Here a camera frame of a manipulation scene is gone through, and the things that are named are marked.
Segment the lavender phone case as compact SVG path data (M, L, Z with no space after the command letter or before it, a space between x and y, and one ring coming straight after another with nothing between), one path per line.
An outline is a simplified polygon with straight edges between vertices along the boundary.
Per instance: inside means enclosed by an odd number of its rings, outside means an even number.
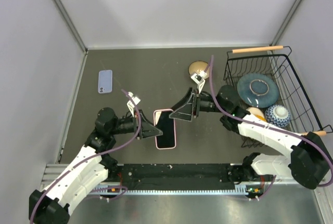
M112 70L101 70L98 73L98 93L108 94L112 92Z

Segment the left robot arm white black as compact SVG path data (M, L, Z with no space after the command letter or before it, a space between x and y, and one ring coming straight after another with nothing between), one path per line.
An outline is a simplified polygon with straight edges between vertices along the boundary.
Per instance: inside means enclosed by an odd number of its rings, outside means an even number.
M118 174L117 161L109 154L116 151L115 136L133 133L132 141L163 132L147 120L142 110L119 118L112 108L97 114L95 128L66 169L42 191L29 197L30 223L68 223L78 205L105 180Z

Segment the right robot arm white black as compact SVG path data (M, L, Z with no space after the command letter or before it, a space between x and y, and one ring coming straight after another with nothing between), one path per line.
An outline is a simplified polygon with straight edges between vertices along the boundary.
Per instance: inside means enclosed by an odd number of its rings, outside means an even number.
M224 85L216 96L189 88L172 107L170 118L192 121L200 112L220 112L223 126L243 137L254 139L279 152L279 155L254 153L243 160L243 175L255 180L260 175L293 178L308 189L322 187L332 172L332 158L319 135L297 134L269 124L240 106L233 86Z

